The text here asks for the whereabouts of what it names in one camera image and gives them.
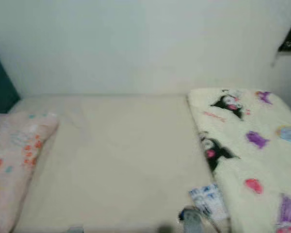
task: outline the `white wall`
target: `white wall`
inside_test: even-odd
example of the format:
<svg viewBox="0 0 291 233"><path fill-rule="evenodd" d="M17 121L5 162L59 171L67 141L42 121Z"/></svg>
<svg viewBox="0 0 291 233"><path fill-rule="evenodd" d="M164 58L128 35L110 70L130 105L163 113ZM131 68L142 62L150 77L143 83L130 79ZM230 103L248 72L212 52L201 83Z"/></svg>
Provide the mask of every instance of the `white wall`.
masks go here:
<svg viewBox="0 0 291 233"><path fill-rule="evenodd" d="M291 0L0 0L0 59L23 96L258 87L291 105L276 49Z"/></svg>

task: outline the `bedding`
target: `bedding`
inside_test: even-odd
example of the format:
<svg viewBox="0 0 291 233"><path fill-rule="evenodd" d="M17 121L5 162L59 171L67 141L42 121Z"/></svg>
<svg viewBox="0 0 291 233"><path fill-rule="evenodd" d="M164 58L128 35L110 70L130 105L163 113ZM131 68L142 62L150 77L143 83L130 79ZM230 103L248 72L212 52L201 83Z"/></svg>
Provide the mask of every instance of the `bedding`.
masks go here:
<svg viewBox="0 0 291 233"><path fill-rule="evenodd" d="M60 126L41 151L15 233L182 229L188 191L212 183L184 95L45 95L21 100L19 111L54 112Z"/></svg>
<svg viewBox="0 0 291 233"><path fill-rule="evenodd" d="M43 142L57 117L0 114L0 233L13 227Z"/></svg>
<svg viewBox="0 0 291 233"><path fill-rule="evenodd" d="M280 217L291 214L282 207L291 199L289 107L244 89L197 89L188 102L233 232L291 231L291 218Z"/></svg>

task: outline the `cartoon character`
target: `cartoon character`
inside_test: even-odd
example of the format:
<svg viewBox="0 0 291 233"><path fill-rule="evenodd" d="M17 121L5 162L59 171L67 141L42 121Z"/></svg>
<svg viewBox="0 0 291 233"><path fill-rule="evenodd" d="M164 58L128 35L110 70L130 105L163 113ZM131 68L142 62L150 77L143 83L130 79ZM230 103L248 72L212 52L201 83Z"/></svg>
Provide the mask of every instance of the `cartoon character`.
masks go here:
<svg viewBox="0 0 291 233"><path fill-rule="evenodd" d="M282 194L276 225L276 233L291 233L291 198L285 194Z"/></svg>
<svg viewBox="0 0 291 233"><path fill-rule="evenodd" d="M291 142L291 126L282 125L277 129L276 133L282 139Z"/></svg>
<svg viewBox="0 0 291 233"><path fill-rule="evenodd" d="M199 134L201 142L205 149L205 154L211 171L214 171L218 166L218 159L223 156L226 159L235 158L232 152L227 148L221 147L221 144L212 138L207 138L208 132L204 131Z"/></svg>
<svg viewBox="0 0 291 233"><path fill-rule="evenodd" d="M240 120L243 119L243 105L240 103L239 98L241 93L239 91L222 90L224 95L220 99L210 105L211 107L219 107L232 111Z"/></svg>
<svg viewBox="0 0 291 233"><path fill-rule="evenodd" d="M265 91L265 92L257 91L257 92L256 92L256 95L258 96L258 98L259 98L261 101L264 101L265 103L268 103L268 104L272 104L272 103L268 100L268 96L269 96L269 94L270 94L269 91Z"/></svg>
<svg viewBox="0 0 291 233"><path fill-rule="evenodd" d="M269 141L268 139L264 139L259 133L249 131L249 133L246 134L246 137L248 138L249 142L253 142L256 144L259 149L262 149L266 146L266 143Z"/></svg>

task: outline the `white mattress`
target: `white mattress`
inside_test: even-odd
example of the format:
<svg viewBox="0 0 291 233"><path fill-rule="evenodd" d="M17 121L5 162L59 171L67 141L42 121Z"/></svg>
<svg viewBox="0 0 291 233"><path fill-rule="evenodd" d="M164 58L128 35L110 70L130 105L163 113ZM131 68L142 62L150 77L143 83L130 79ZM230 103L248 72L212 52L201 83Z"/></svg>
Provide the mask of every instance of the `white mattress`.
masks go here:
<svg viewBox="0 0 291 233"><path fill-rule="evenodd" d="M54 112L16 233L177 224L188 191L211 183L185 96L41 96L13 112Z"/></svg>

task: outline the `purple shape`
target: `purple shape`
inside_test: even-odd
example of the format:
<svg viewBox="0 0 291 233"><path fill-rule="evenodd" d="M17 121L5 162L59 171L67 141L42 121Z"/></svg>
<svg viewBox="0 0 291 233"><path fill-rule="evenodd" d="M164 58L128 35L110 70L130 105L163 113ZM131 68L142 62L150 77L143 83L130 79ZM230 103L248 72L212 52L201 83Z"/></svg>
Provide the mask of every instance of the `purple shape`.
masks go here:
<svg viewBox="0 0 291 233"><path fill-rule="evenodd" d="M256 144L259 147L259 149L265 147L266 142L269 141L268 139L264 139L262 136L260 136L259 133L253 131L249 131L249 133L247 133L246 136L248 140Z"/></svg>
<svg viewBox="0 0 291 233"><path fill-rule="evenodd" d="M265 91L265 92L262 92L262 91L257 91L256 92L256 95L259 97L259 99L261 101L264 101L265 103L268 103L268 104L272 104L269 100L268 100L268 96L269 96L270 92L269 91Z"/></svg>
<svg viewBox="0 0 291 233"><path fill-rule="evenodd" d="M286 195L282 195L282 203L278 221L279 223L291 222L291 198Z"/></svg>

